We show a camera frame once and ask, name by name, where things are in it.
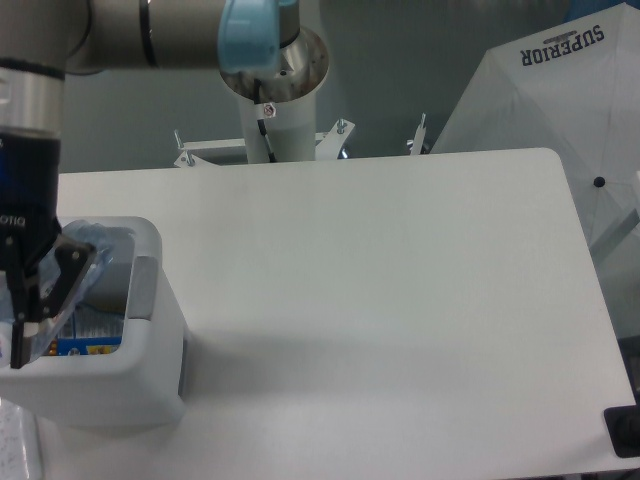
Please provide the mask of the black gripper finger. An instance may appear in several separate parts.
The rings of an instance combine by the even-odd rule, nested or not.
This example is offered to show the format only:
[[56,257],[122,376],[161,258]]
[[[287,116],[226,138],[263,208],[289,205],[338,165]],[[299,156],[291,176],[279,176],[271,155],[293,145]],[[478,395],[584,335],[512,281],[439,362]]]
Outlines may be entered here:
[[41,280],[39,268],[24,262],[21,240],[15,235],[9,238],[12,369],[20,369],[47,353],[71,316],[96,255],[95,246],[59,235],[53,245],[53,259],[45,262],[51,276]]

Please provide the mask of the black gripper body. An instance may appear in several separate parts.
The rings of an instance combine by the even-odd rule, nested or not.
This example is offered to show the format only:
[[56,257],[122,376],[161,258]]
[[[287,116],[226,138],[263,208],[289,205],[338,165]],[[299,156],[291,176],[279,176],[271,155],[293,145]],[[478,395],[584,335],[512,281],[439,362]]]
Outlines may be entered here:
[[29,277],[51,250],[57,220],[61,141],[1,134],[1,268]]

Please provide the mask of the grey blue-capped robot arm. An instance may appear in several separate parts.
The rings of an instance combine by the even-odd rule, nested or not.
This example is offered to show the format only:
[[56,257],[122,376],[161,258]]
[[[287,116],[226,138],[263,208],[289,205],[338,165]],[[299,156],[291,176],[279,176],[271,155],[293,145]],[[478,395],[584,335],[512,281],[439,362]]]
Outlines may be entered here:
[[65,80],[117,69],[274,69],[295,1],[5,1],[1,5],[1,362],[42,356],[110,260],[103,231],[57,217]]

